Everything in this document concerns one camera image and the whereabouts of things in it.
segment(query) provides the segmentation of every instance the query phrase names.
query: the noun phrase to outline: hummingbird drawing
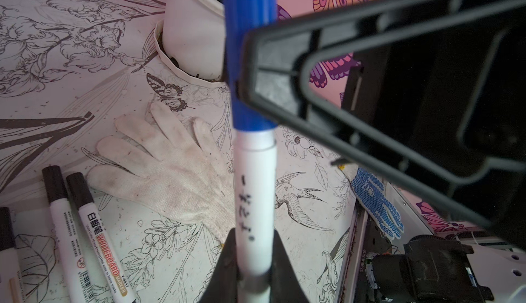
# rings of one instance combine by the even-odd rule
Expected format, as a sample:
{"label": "hummingbird drawing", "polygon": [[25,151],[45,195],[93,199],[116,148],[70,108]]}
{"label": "hummingbird drawing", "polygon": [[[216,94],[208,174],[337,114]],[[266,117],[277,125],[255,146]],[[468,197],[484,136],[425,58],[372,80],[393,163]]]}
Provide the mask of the hummingbird drawing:
{"label": "hummingbird drawing", "polygon": [[296,177],[300,174],[305,174],[305,172],[296,172],[287,174],[280,177],[276,180],[276,204],[275,208],[279,208],[281,205],[285,204],[287,206],[287,212],[291,219],[298,222],[299,224],[323,231],[331,231],[332,229],[323,228],[317,225],[304,211],[301,209],[299,203],[300,198],[311,198],[313,200],[322,201],[315,195],[311,194],[313,191],[321,191],[314,188],[304,188],[298,189],[290,184],[290,179]]}
{"label": "hummingbird drawing", "polygon": [[349,241],[349,230],[350,228],[347,228],[345,233],[340,237],[336,245],[332,248],[331,252],[324,250],[321,254],[325,256],[327,259],[327,264],[325,266],[324,271],[321,273],[321,276],[316,280],[316,283],[319,284],[321,281],[321,278],[324,276],[325,271],[329,270],[332,266],[332,263],[330,261],[332,260],[334,263],[338,263],[339,260],[341,260],[344,255],[345,251],[347,250],[347,241]]}

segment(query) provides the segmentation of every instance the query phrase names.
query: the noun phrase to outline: white marker barrel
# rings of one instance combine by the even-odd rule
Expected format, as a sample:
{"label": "white marker barrel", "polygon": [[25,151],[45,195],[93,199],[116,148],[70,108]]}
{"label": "white marker barrel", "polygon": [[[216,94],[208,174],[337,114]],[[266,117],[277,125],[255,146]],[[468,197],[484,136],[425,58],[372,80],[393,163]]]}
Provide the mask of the white marker barrel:
{"label": "white marker barrel", "polygon": [[78,240],[78,228],[67,198],[56,200],[49,205],[58,239],[58,251],[64,269],[69,299],[72,303],[95,302],[95,294],[81,246]]}
{"label": "white marker barrel", "polygon": [[258,277],[272,264],[277,164],[274,131],[237,131],[233,147],[237,265],[244,277]]}
{"label": "white marker barrel", "polygon": [[84,175],[74,173],[69,175],[66,181],[115,303],[134,303],[135,293],[124,274],[124,268],[122,268],[109,234],[102,224],[101,216],[93,203],[93,197]]}
{"label": "white marker barrel", "polygon": [[81,245],[78,239],[78,228],[67,199],[66,186],[59,166],[48,166],[42,170],[46,185],[49,210],[55,226],[58,251],[64,271],[69,300],[71,303],[95,302],[92,282]]}

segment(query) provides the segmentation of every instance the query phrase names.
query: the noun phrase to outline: barcode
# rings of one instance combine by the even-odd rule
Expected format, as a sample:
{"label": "barcode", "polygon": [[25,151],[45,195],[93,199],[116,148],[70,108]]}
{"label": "barcode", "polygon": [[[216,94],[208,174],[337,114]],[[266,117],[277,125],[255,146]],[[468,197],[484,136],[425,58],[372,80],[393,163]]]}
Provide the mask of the barcode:
{"label": "barcode", "polygon": [[81,278],[82,292],[84,294],[84,299],[86,302],[91,302],[95,299],[95,293],[93,292],[92,282],[89,280],[88,271],[84,271],[79,274]]}

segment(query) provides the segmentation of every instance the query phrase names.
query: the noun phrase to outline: white marker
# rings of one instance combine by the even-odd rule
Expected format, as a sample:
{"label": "white marker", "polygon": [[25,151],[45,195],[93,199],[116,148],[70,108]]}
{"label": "white marker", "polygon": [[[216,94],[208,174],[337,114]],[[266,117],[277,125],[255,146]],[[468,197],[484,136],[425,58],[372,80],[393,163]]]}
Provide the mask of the white marker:
{"label": "white marker", "polygon": [[135,303],[135,293],[124,275],[117,252],[102,224],[93,196],[82,173],[74,173],[66,178],[73,201],[78,208],[82,224],[88,232],[89,240],[95,249],[102,271],[110,286],[115,303]]}
{"label": "white marker", "polygon": [[78,240],[77,226],[73,221],[71,206],[67,199],[66,186],[62,179],[59,166],[49,166],[42,170],[46,185],[47,200],[51,210],[51,218],[58,239],[58,251],[61,254],[61,264],[64,270],[69,299],[72,303],[88,303],[95,301],[92,282],[82,256]]}
{"label": "white marker", "polygon": [[9,208],[0,207],[0,302],[25,302]]}
{"label": "white marker", "polygon": [[239,302],[270,300],[277,148],[274,130],[237,131],[234,143]]}

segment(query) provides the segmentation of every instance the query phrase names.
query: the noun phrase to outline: blue dotted glove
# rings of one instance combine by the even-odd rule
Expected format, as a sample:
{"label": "blue dotted glove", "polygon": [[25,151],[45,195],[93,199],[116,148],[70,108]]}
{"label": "blue dotted glove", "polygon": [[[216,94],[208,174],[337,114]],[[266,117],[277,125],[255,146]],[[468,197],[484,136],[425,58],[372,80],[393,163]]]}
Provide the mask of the blue dotted glove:
{"label": "blue dotted glove", "polygon": [[358,168],[351,187],[362,206],[389,239],[400,239],[404,225],[400,213],[384,196],[384,185],[363,168]]}

